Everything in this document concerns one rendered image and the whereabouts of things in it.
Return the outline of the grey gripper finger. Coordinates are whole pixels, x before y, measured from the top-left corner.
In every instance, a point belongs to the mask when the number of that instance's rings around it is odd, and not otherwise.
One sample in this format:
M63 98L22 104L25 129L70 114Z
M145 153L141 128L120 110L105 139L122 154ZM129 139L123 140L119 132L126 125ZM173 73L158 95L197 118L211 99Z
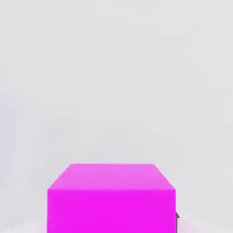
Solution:
M193 233L193 225L189 216L176 212L176 233Z

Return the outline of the small magenta cube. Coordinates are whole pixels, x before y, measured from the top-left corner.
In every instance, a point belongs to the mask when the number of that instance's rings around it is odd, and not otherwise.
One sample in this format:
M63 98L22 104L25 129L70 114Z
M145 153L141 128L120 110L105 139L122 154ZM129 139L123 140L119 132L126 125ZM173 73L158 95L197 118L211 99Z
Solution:
M48 188L47 233L176 233L176 190L153 164L71 164Z

